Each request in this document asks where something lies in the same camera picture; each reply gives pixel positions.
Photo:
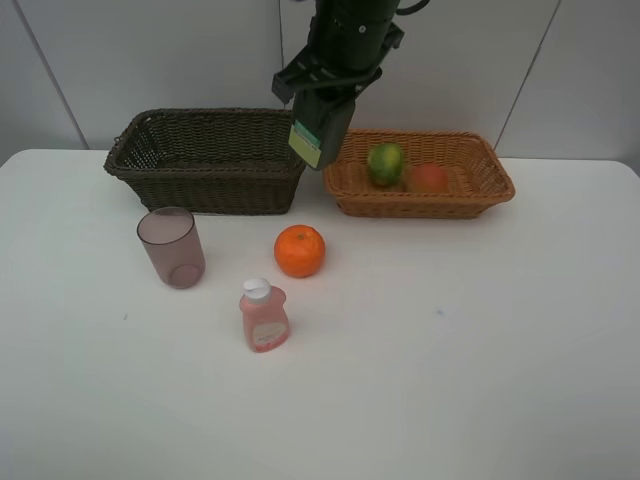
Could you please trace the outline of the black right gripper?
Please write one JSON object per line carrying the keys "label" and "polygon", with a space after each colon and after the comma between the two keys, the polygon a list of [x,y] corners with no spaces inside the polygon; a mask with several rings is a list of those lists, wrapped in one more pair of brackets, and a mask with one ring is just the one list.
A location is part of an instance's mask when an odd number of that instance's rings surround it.
{"label": "black right gripper", "polygon": [[383,60],[384,52],[381,51],[369,67],[356,71],[326,63],[305,47],[274,74],[271,91],[284,104],[288,104],[296,94],[310,90],[353,91],[359,95],[380,78]]}

